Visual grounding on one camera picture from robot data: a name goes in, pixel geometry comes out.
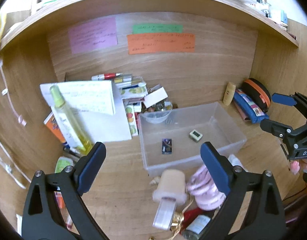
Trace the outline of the right hand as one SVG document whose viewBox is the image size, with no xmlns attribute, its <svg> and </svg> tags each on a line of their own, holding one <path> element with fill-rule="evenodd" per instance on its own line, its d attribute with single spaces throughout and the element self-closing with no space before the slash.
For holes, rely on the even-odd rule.
<svg viewBox="0 0 307 240">
<path fill-rule="evenodd" d="M 307 170 L 307 158 L 300 160 L 293 160 L 290 163 L 290 171 L 292 174 L 296 174 L 300 170 Z"/>
</svg>

